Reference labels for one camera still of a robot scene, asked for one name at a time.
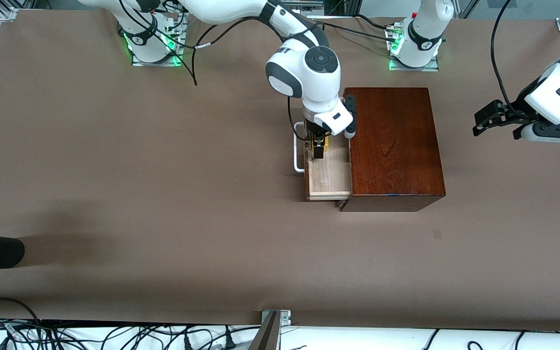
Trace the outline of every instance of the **black cable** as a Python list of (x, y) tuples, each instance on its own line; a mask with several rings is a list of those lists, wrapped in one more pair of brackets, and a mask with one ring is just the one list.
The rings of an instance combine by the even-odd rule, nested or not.
[[(20, 306), (22, 306), (27, 312), (29, 312), (29, 314), (32, 316), (32, 318), (34, 319), (35, 325), (36, 326), (40, 326), (40, 321), (38, 320), (38, 316), (36, 315), (36, 313), (32, 310), (32, 308), (30, 308), (29, 306), (27, 306), (27, 304), (23, 303), (22, 301), (18, 301), (17, 299), (13, 299), (11, 297), (0, 297), (0, 301), (8, 301), (11, 303), (15, 303), (15, 304), (19, 304)], [(40, 332), (40, 328), (36, 328), (36, 333), (38, 334), (38, 339), (41, 339), (41, 332)]]
[(184, 330), (182, 330), (181, 332), (178, 332), (172, 339), (170, 339), (170, 341), (167, 343), (167, 345), (163, 348), (163, 350), (168, 350), (168, 348), (170, 347), (170, 345), (176, 341), (176, 339), (178, 339), (179, 336), (185, 334), (185, 330), (187, 328), (185, 328)]
[[(233, 29), (234, 27), (238, 26), (239, 24), (247, 21), (247, 20), (253, 20), (253, 19), (258, 19), (258, 17), (245, 17), (245, 18), (241, 18), (240, 20), (238, 20), (237, 22), (233, 23), (231, 26), (229, 26), (223, 33), (221, 33), (217, 38), (215, 38), (214, 40), (212, 40), (211, 42), (208, 42), (206, 44), (204, 44), (202, 47), (207, 47), (207, 46), (211, 46), (213, 44), (215, 44), (218, 40), (220, 40), (221, 38), (223, 38), (226, 33), (228, 33), (231, 29)], [(209, 28), (206, 29), (206, 31), (204, 31), (204, 33), (202, 33), (202, 35), (200, 36), (200, 38), (198, 38), (198, 41), (196, 42), (196, 45), (193, 47), (193, 53), (192, 53), (192, 78), (193, 78), (193, 84), (195, 86), (198, 86), (198, 80), (196, 79), (196, 66), (195, 66), (195, 59), (196, 59), (196, 51), (198, 51), (198, 47), (200, 47), (200, 43), (202, 42), (202, 40), (204, 39), (205, 36), (207, 36), (207, 34), (212, 31), (215, 27), (217, 27), (216, 25), (210, 26)]]
[(295, 124), (293, 123), (293, 115), (291, 115), (291, 97), (288, 96), (287, 97), (287, 113), (289, 114), (289, 122), (291, 123), (291, 129), (293, 129), (293, 133), (295, 134), (295, 137), (298, 140), (301, 141), (317, 141), (317, 140), (321, 140), (325, 137), (328, 137), (329, 135), (331, 135), (331, 133), (325, 133), (325, 135), (323, 135), (322, 137), (315, 137), (315, 138), (303, 138), (300, 135), (298, 135), (298, 131), (295, 130)]
[(155, 336), (151, 335), (152, 332), (149, 332), (146, 336), (151, 337), (152, 339), (155, 339), (156, 341), (160, 342), (161, 343), (161, 348), (164, 348), (165, 347), (164, 342), (161, 339), (159, 339), (158, 337), (155, 337)]
[(373, 22), (371, 20), (371, 18), (368, 18), (367, 16), (364, 16), (364, 14), (354, 14), (351, 17), (354, 18), (362, 18), (363, 20), (366, 20), (367, 23), (369, 23), (371, 26), (376, 27), (378, 29), (383, 29), (384, 31), (387, 30), (387, 26), (380, 26), (379, 24)]
[(524, 333), (526, 333), (526, 331), (520, 332), (520, 335), (515, 339), (515, 350), (518, 350), (518, 344), (520, 344), (520, 339), (522, 339)]
[[(133, 328), (135, 327), (131, 327), (128, 330), (126, 330), (125, 332), (120, 333), (118, 336), (123, 335), (126, 332), (132, 331)], [(109, 340), (109, 336), (111, 335), (111, 333), (115, 332), (118, 328), (115, 328), (114, 330), (112, 330), (111, 332), (107, 333), (107, 336), (105, 336), (105, 339), (103, 339), (102, 344), (101, 344), (101, 350), (103, 350), (105, 348), (105, 343), (107, 343), (107, 340)]]
[(309, 31), (311, 31), (312, 29), (315, 29), (315, 27), (317, 27), (319, 24), (323, 24), (325, 26), (324, 22), (314, 22), (312, 25), (306, 27), (306, 29), (304, 29), (303, 31), (299, 32), (299, 33), (295, 33), (295, 34), (291, 34), (287, 37), (283, 37), (280, 35), (280, 33), (276, 32), (276, 34), (278, 35), (278, 37), (282, 40), (282, 41), (286, 41), (289, 40), (290, 38), (296, 38), (302, 34), (305, 34)]
[(434, 337), (436, 337), (436, 334), (440, 332), (440, 328), (438, 328), (435, 332), (433, 332), (431, 334), (431, 337), (429, 337), (429, 341), (427, 341), (427, 345), (422, 348), (422, 350), (429, 350), (429, 348), (431, 347), (431, 343), (433, 343)]
[(496, 57), (494, 55), (494, 38), (496, 37), (496, 30), (498, 29), (500, 18), (503, 16), (503, 13), (505, 13), (505, 9), (507, 9), (507, 6), (509, 6), (509, 2), (511, 2), (511, 0), (505, 1), (505, 4), (503, 5), (502, 9), (500, 9), (500, 12), (496, 17), (496, 22), (494, 22), (494, 29), (491, 31), (491, 40), (490, 40), (491, 67), (494, 68), (494, 73), (496, 74), (496, 80), (498, 80), (498, 86), (500, 87), (500, 92), (503, 94), (503, 98), (505, 99), (505, 104), (507, 104), (507, 107), (509, 107), (509, 109), (511, 109), (511, 111), (513, 111), (513, 113), (515, 113), (516, 116), (522, 118), (522, 115), (520, 115), (518, 111), (516, 111), (513, 107), (511, 107), (511, 102), (509, 101), (509, 96), (507, 96), (507, 91), (505, 91), (503, 79), (500, 77), (500, 72), (498, 71), (498, 67), (496, 66)]
[(366, 37), (378, 38), (378, 39), (380, 39), (380, 40), (389, 41), (389, 42), (394, 42), (394, 41), (395, 41), (393, 38), (382, 37), (382, 36), (379, 36), (379, 35), (364, 33), (364, 32), (361, 32), (361, 31), (356, 31), (356, 30), (354, 30), (354, 29), (349, 29), (349, 28), (337, 26), (336, 24), (331, 24), (331, 23), (328, 23), (328, 22), (321, 22), (320, 20), (318, 20), (318, 23), (325, 24), (325, 26), (331, 26), (331, 27), (333, 27), (333, 28), (341, 29), (341, 30), (343, 30), (343, 31), (347, 31), (347, 32), (355, 33), (355, 34), (360, 34), (360, 35), (364, 35), (364, 36), (366, 36)]
[(473, 341), (473, 340), (469, 341), (468, 344), (466, 344), (466, 348), (468, 350), (474, 350), (473, 345), (476, 345), (476, 347), (478, 347), (479, 350), (483, 350), (483, 346), (481, 346), (481, 344), (479, 344), (479, 343), (477, 343), (476, 341)]
[[(105, 339), (103, 340), (93, 340), (93, 339), (81, 339), (81, 340), (75, 340), (75, 341), (81, 341), (82, 343), (105, 343), (108, 340), (112, 340), (115, 339), (121, 335), (123, 335), (124, 333), (129, 332), (130, 330), (132, 330), (134, 327), (129, 327), (127, 330), (125, 330), (124, 332), (120, 332), (114, 336), (112, 336), (112, 334), (114, 332), (116, 332), (117, 330), (122, 330), (122, 328), (124, 327), (116, 327), (113, 330), (111, 330), (111, 332), (107, 333), (107, 335), (105, 336)], [(69, 334), (65, 333), (65, 329), (61, 332), (62, 334), (64, 334), (67, 337), (70, 337), (71, 339), (73, 339), (73, 337), (71, 337)]]
[(232, 334), (232, 333), (236, 333), (236, 332), (242, 332), (242, 331), (249, 331), (249, 330), (257, 330), (258, 328), (260, 328), (260, 326), (245, 327), (245, 328), (239, 328), (238, 330), (231, 330), (230, 332), (226, 332), (225, 334), (222, 334), (221, 336), (214, 337), (208, 343), (204, 344), (203, 346), (200, 346), (198, 348), (198, 350), (202, 350), (202, 349), (206, 348), (207, 346), (213, 345), (214, 341), (216, 341), (218, 339), (222, 339), (223, 337), (225, 337), (228, 334)]
[[(171, 31), (175, 28), (177, 28), (178, 26), (180, 26), (181, 24), (183, 24), (183, 21), (185, 20), (185, 13), (180, 13), (180, 20), (178, 20), (177, 23), (175, 23), (172, 27), (168, 27), (167, 30)], [(169, 37), (173, 42), (177, 42), (176, 40), (174, 40), (172, 37)]]
[(232, 350), (236, 347), (237, 345), (235, 344), (235, 341), (233, 341), (233, 336), (230, 334), (230, 328), (226, 325), (226, 346), (224, 348), (226, 350)]
[[(120, 2), (120, 7), (122, 7), (122, 9), (124, 10), (124, 12), (127, 14), (127, 16), (129, 16), (129, 18), (131, 18), (131, 20), (133, 20), (134, 22), (136, 22), (136, 24), (138, 24), (138, 26), (140, 27), (144, 27), (144, 25), (142, 23), (140, 23), (137, 19), (133, 18), (133, 16), (129, 13), (129, 11), (127, 11), (126, 7), (124, 6), (123, 0), (118, 0), (118, 2)], [(157, 33), (153, 32), (153, 36), (158, 38), (159, 40), (161, 40), (161, 38), (157, 35)], [(187, 69), (189, 75), (192, 76), (193, 78), (193, 73), (191, 71), (191, 69), (189, 69), (189, 66), (187, 66), (187, 64), (185, 63), (185, 61), (183, 60), (182, 57), (180, 57), (180, 55), (178, 55), (178, 53), (171, 47), (167, 47), (168, 49), (170, 49), (170, 51), (172, 51), (172, 53), (176, 56), (176, 58), (178, 58), (178, 60), (180, 61), (180, 63)]]

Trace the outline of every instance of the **power cable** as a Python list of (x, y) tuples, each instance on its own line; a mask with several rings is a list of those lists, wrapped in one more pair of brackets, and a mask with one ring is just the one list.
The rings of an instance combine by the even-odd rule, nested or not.
[(293, 133), (295, 134), (295, 137), (298, 140), (301, 141), (317, 141), (317, 140), (322, 140), (325, 137), (328, 137), (329, 135), (331, 135), (331, 133), (325, 133), (325, 135), (323, 135), (322, 137), (315, 137), (315, 138), (303, 138), (298, 134), (298, 131), (295, 130), (295, 124), (293, 123), (293, 115), (291, 115), (291, 97), (287, 96), (286, 98), (287, 100), (287, 113), (289, 114), (289, 123), (291, 123), (291, 129), (293, 129)]
[(213, 339), (211, 339), (209, 342), (207, 342), (203, 346), (200, 346), (198, 348), (198, 350), (202, 350), (202, 349), (206, 348), (207, 346), (210, 349), (211, 346), (213, 346), (214, 341), (216, 341), (218, 339), (222, 339), (223, 337), (227, 336), (228, 334), (233, 334), (233, 333), (242, 332), (242, 331), (249, 331), (249, 330), (258, 330), (258, 328), (260, 328), (260, 326), (245, 327), (245, 328), (239, 328), (237, 330), (231, 330), (229, 332), (226, 332), (226, 333), (222, 334), (221, 336), (214, 337)]
[(422, 350), (429, 350), (429, 348), (431, 347), (431, 343), (433, 343), (434, 338), (436, 337), (436, 334), (438, 332), (440, 332), (440, 328), (438, 328), (437, 330), (435, 330), (435, 332), (431, 334), (431, 336), (429, 337), (429, 341), (427, 341), (427, 345), (424, 348), (422, 348)]
[(496, 58), (494, 55), (494, 38), (496, 37), (496, 30), (498, 29), (500, 18), (503, 17), (503, 13), (505, 13), (507, 6), (509, 6), (509, 2), (511, 2), (511, 0), (505, 1), (505, 4), (503, 5), (502, 9), (500, 9), (500, 12), (496, 17), (496, 22), (494, 22), (494, 29), (491, 31), (491, 39), (490, 39), (491, 67), (494, 69), (494, 73), (496, 74), (496, 80), (498, 80), (498, 86), (500, 87), (500, 92), (503, 94), (503, 98), (505, 99), (505, 104), (507, 104), (507, 107), (509, 107), (509, 109), (511, 109), (511, 111), (513, 111), (513, 113), (515, 113), (516, 116), (522, 118), (522, 115), (520, 115), (520, 113), (518, 113), (518, 111), (516, 111), (516, 109), (514, 109), (511, 106), (511, 102), (509, 101), (509, 96), (507, 96), (507, 91), (505, 91), (503, 79), (502, 77), (500, 77), (500, 72), (498, 71), (498, 67), (496, 66)]

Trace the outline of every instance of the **brown table surface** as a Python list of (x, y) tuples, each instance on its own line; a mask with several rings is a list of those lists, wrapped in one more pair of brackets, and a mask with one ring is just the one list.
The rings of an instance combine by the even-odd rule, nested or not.
[[(447, 189), (418, 213), (343, 213), (304, 202), (264, 74), (280, 42), (260, 23), (200, 51), (194, 87), (185, 69), (131, 67), (109, 13), (20, 11), (0, 30), (0, 235), (28, 253), (0, 296), (44, 318), (287, 308), (300, 324), (560, 330), (560, 144), (471, 130), (500, 98), (492, 24), (453, 20), (439, 73), (389, 71), (382, 42), (326, 29), (343, 87), (429, 88)], [(515, 98), (560, 33), (504, 21), (496, 46)]]

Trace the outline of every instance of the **wood grain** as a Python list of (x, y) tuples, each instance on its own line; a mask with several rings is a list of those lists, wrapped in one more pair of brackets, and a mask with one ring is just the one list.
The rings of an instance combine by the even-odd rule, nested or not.
[(342, 134), (327, 138), (323, 159), (313, 159), (304, 149), (306, 195), (309, 201), (336, 201), (351, 194), (349, 142)]
[(356, 98), (353, 195), (445, 195), (426, 88), (347, 88)]

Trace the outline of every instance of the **mounting plate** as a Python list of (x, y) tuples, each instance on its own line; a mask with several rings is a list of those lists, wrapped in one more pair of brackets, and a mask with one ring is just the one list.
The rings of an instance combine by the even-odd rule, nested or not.
[(390, 70), (405, 70), (405, 71), (439, 71), (440, 68), (438, 67), (438, 56), (434, 57), (429, 61), (427, 66), (414, 68), (405, 66), (402, 64), (398, 58), (395, 56), (388, 57), (388, 69)]
[(282, 319), (280, 320), (280, 327), (291, 325), (291, 310), (263, 310), (261, 324), (265, 322), (267, 315), (271, 312), (280, 312), (280, 316), (282, 316)]

